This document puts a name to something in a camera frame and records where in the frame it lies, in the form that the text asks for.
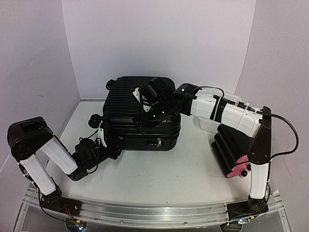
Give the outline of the black ribbed hard-shell suitcase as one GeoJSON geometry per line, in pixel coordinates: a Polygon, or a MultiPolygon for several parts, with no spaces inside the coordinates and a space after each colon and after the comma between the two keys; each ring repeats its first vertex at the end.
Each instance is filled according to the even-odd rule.
{"type": "Polygon", "coordinates": [[[93,114],[88,122],[103,131],[107,147],[123,150],[169,151],[177,143],[181,115],[164,108],[175,91],[167,77],[123,76],[109,80],[103,115],[93,114]]]}

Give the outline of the silver zipper pull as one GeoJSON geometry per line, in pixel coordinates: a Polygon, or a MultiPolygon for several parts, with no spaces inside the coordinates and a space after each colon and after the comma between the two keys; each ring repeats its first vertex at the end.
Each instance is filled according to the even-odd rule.
{"type": "Polygon", "coordinates": [[[162,146],[162,140],[161,138],[157,138],[157,147],[161,147],[162,146]]]}

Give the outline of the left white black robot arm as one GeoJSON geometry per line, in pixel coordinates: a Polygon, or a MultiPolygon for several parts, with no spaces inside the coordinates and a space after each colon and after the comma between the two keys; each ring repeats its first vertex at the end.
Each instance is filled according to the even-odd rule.
{"type": "Polygon", "coordinates": [[[95,140],[81,137],[71,153],[41,116],[9,126],[7,142],[11,155],[23,175],[38,188],[42,208],[60,211],[70,204],[46,170],[49,161],[70,180],[79,181],[96,172],[106,159],[114,160],[120,156],[126,140],[106,136],[104,132],[105,129],[98,129],[94,133],[95,140]]]}

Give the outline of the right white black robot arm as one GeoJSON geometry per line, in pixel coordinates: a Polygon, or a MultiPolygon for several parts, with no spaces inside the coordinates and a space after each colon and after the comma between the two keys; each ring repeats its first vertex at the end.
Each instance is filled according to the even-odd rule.
{"type": "Polygon", "coordinates": [[[202,93],[204,87],[184,83],[176,90],[157,79],[144,87],[137,87],[132,95],[140,105],[140,113],[133,117],[136,128],[144,132],[176,113],[196,116],[218,122],[244,133],[253,139],[248,150],[251,164],[251,186],[248,199],[244,202],[230,203],[227,213],[230,220],[258,216],[268,211],[268,184],[270,163],[273,158],[294,153],[299,146],[296,129],[287,119],[271,113],[268,107],[250,107],[242,102],[230,101],[224,95],[202,93]],[[295,135],[295,147],[290,151],[271,154],[272,118],[285,122],[295,135]]]}

